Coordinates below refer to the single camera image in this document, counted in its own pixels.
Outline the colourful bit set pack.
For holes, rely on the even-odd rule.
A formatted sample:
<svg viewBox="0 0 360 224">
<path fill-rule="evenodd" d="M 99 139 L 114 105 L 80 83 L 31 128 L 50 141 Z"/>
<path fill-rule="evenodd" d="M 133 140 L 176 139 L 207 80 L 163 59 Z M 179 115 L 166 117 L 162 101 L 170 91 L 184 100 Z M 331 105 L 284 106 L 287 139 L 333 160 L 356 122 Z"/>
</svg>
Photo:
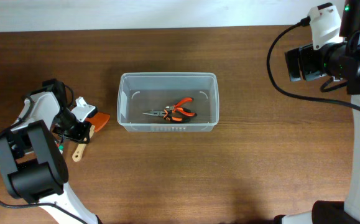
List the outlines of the colourful bit set pack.
<svg viewBox="0 0 360 224">
<path fill-rule="evenodd" d="M 60 151 L 60 153 L 63 154 L 64 145 L 62 143 L 57 143 L 57 147 L 58 147 L 58 150 Z"/>
</svg>

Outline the orange scraper wooden handle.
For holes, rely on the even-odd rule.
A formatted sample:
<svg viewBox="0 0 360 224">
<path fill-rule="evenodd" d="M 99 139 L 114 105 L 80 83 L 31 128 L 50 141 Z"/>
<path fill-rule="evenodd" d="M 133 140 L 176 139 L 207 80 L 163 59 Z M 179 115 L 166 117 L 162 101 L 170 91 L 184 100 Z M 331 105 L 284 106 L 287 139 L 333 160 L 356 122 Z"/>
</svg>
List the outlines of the orange scraper wooden handle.
<svg viewBox="0 0 360 224">
<path fill-rule="evenodd" d="M 86 118 L 86 121 L 91 124 L 90 130 L 89 130 L 89 140 L 94 135 L 95 132 L 98 132 L 101 130 L 109 121 L 110 115 L 104 114 L 101 112 L 97 112 L 92 118 Z M 72 159 L 74 162 L 81 161 L 83 157 L 83 152 L 87 146 L 87 143 L 79 143 L 75 152 L 72 155 Z"/>
</svg>

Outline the clear plastic container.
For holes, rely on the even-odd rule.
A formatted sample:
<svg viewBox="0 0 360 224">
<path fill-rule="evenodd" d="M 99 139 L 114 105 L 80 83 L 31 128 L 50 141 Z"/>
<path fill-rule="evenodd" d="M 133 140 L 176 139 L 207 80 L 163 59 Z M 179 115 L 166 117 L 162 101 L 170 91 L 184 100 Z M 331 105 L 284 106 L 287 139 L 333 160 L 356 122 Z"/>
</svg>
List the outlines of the clear plastic container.
<svg viewBox="0 0 360 224">
<path fill-rule="evenodd" d="M 171 123 L 143 114 L 164 110 L 186 97 L 182 105 L 197 116 L 187 123 Z M 117 121 L 129 132 L 151 132 L 152 126 L 183 126 L 182 132 L 209 132 L 219 121 L 216 75 L 203 72 L 136 72 L 122 75 L 118 90 Z"/>
</svg>

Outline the orange socket bit rail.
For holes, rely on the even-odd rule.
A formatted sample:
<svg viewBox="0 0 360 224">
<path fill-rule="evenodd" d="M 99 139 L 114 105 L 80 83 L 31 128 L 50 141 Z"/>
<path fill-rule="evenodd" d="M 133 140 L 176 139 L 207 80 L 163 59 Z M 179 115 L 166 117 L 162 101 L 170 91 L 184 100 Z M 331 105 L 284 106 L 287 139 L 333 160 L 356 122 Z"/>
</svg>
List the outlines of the orange socket bit rail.
<svg viewBox="0 0 360 224">
<path fill-rule="evenodd" d="M 186 131 L 187 128 L 183 126 L 152 126 L 152 132 L 182 132 Z"/>
</svg>

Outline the orange black long-nose pliers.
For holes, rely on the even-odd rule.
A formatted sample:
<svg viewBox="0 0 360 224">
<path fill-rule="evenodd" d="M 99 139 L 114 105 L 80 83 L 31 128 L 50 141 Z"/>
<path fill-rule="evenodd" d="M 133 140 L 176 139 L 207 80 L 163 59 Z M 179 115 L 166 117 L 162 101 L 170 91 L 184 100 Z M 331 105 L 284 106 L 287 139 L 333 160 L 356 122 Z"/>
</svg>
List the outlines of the orange black long-nose pliers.
<svg viewBox="0 0 360 224">
<path fill-rule="evenodd" d="M 161 117 L 166 121 L 170 121 L 171 123 L 187 123 L 190 121 L 190 118 L 196 115 L 196 113 L 192 113 L 190 110 L 181 107 L 174 108 L 172 110 L 164 109 L 160 111 L 148 111 L 144 112 L 143 114 Z"/>
</svg>

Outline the red black cutting pliers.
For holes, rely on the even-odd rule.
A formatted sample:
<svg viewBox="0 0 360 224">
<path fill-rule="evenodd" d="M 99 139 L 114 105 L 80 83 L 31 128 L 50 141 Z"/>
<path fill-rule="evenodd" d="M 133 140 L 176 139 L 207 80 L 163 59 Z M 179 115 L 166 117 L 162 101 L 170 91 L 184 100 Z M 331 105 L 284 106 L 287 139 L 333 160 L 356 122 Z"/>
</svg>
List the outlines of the red black cutting pliers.
<svg viewBox="0 0 360 224">
<path fill-rule="evenodd" d="M 197 114 L 192 112 L 191 110 L 184 108 L 182 105 L 186 104 L 186 103 L 191 103 L 193 102 L 193 98 L 192 97 L 186 97 L 183 98 L 182 100 L 180 100 L 179 102 L 177 102 L 176 104 L 172 105 L 172 106 L 166 106 L 165 109 L 172 111 L 173 113 L 179 113 L 181 115 L 187 116 L 187 117 L 196 117 Z"/>
</svg>

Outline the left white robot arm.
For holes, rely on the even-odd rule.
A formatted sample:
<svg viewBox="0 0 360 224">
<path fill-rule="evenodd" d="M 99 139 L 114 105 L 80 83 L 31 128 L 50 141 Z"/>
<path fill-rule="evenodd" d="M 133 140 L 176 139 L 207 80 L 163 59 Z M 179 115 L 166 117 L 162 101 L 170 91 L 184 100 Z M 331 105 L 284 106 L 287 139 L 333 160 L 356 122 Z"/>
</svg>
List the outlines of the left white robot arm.
<svg viewBox="0 0 360 224">
<path fill-rule="evenodd" d="M 16 121 L 0 132 L 0 173 L 12 198 L 23 205 L 11 209 L 40 207 L 58 223 L 100 223 L 75 195 L 68 183 L 63 157 L 64 140 L 78 144 L 80 157 L 98 123 L 98 110 L 82 97 L 67 99 L 70 88 L 56 79 L 24 96 Z"/>
</svg>

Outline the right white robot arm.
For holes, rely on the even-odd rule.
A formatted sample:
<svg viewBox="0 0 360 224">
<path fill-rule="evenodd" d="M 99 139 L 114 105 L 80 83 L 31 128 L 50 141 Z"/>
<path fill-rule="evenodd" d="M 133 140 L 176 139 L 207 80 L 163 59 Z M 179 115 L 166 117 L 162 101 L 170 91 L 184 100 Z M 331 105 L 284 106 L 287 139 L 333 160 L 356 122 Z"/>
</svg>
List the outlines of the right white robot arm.
<svg viewBox="0 0 360 224">
<path fill-rule="evenodd" d="M 360 223 L 360 1 L 346 1 L 342 12 L 330 2 L 310 9 L 299 26 L 312 31 L 311 44 L 285 53 L 290 80 L 312 81 L 326 77 L 323 93 L 345 88 L 350 101 L 354 145 L 351 185 L 345 201 L 319 200 L 309 212 L 279 215 L 275 223 Z"/>
</svg>

